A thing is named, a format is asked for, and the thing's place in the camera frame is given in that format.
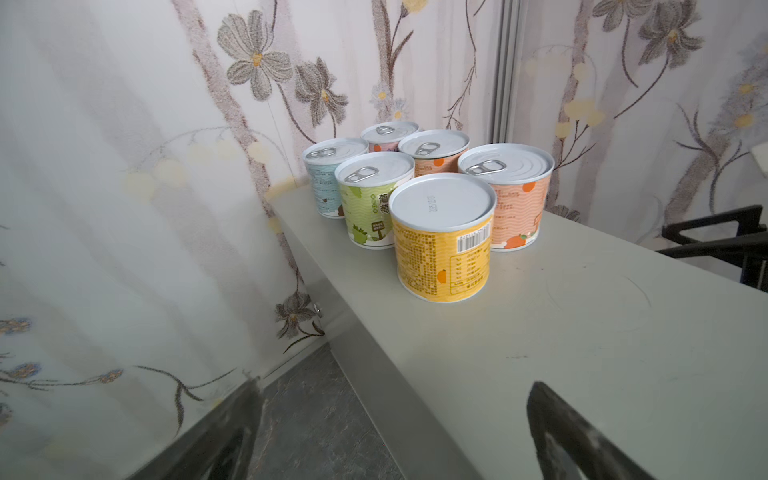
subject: can label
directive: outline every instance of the can label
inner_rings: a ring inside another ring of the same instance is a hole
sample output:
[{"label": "can label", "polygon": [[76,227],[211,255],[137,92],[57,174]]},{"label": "can label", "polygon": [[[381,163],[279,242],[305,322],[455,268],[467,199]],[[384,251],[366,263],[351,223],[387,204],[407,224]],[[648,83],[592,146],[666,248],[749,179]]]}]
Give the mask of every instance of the can label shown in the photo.
[{"label": "can label", "polygon": [[368,145],[368,152],[374,152],[374,151],[399,151],[397,149],[397,144],[399,142],[393,141],[388,144],[369,144]]},{"label": "can label", "polygon": [[416,162],[416,176],[421,177],[426,174],[441,173],[455,174],[458,172],[458,158],[466,151],[467,149],[464,149],[464,151],[459,152],[456,155],[451,155],[450,157],[445,158],[416,158],[414,159]]},{"label": "can label", "polygon": [[315,192],[315,204],[317,211],[324,217],[344,217],[344,207],[341,204],[339,184],[336,182],[336,165],[312,165],[306,164],[306,171],[310,174],[312,190]]},{"label": "can label", "polygon": [[426,232],[393,221],[403,286],[431,302],[475,295],[488,281],[492,217],[458,232]]},{"label": "can label", "polygon": [[381,187],[339,184],[346,231],[353,242],[365,248],[392,247],[395,236],[392,233],[392,216],[389,214],[389,195],[411,178],[412,174]]},{"label": "can label", "polygon": [[522,185],[491,184],[498,197],[491,239],[494,250],[514,250],[536,240],[549,178]]}]

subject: marble floor tile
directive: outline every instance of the marble floor tile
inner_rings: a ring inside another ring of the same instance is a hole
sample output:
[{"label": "marble floor tile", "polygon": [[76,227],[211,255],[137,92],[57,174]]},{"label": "marble floor tile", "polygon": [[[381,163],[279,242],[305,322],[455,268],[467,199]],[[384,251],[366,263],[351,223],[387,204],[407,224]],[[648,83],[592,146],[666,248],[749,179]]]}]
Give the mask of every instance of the marble floor tile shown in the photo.
[{"label": "marble floor tile", "polygon": [[403,478],[328,345],[263,394],[248,480]]}]

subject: orange circle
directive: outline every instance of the orange circle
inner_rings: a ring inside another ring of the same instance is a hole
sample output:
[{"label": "orange circle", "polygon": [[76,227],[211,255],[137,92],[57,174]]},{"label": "orange circle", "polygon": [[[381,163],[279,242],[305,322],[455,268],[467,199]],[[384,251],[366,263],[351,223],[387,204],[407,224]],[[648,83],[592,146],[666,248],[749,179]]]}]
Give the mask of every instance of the orange circle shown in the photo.
[{"label": "orange circle", "polygon": [[516,237],[512,237],[509,240],[507,240],[507,244],[504,245],[504,248],[519,248],[519,247],[523,247],[524,245],[525,245],[525,238],[517,235]]}]

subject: tin can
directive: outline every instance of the tin can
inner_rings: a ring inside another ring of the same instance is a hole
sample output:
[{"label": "tin can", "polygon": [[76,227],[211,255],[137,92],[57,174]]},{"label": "tin can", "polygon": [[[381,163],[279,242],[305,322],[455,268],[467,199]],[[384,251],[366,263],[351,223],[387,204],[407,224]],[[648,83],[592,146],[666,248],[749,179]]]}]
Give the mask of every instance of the tin can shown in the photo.
[{"label": "tin can", "polygon": [[547,152],[521,144],[490,144],[472,148],[458,159],[458,168],[488,182],[498,196],[491,248],[520,250],[538,238],[554,159]]},{"label": "tin can", "polygon": [[462,174],[431,174],[405,182],[389,199],[397,275],[414,295],[452,303],[488,281],[496,193]]},{"label": "tin can", "polygon": [[399,152],[375,152],[347,160],[336,168],[349,239],[363,248],[392,248],[389,196],[413,178],[413,159]]},{"label": "tin can", "polygon": [[386,121],[363,130],[360,138],[368,142],[368,151],[397,151],[397,144],[417,131],[412,121]]},{"label": "tin can", "polygon": [[397,148],[414,158],[415,175],[458,172],[458,157],[467,151],[469,137],[458,130],[427,130],[403,138]]},{"label": "tin can", "polygon": [[342,162],[368,151],[368,142],[362,138],[333,138],[321,141],[302,152],[301,157],[310,174],[315,204],[320,215],[344,218],[341,193],[333,174]]}]

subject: floral wallpaper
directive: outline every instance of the floral wallpaper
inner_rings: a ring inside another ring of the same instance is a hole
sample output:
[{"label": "floral wallpaper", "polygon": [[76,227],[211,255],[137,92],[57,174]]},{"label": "floral wallpaper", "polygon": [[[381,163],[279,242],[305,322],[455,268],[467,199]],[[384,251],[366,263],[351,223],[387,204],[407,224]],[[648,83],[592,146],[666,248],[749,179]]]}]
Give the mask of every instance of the floral wallpaper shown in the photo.
[{"label": "floral wallpaper", "polygon": [[2,4],[0,477],[125,478],[321,340],[271,201],[377,121],[485,143],[501,7]]},{"label": "floral wallpaper", "polygon": [[511,137],[557,162],[547,210],[660,249],[664,224],[768,204],[749,153],[768,141],[765,2],[524,3]]}]

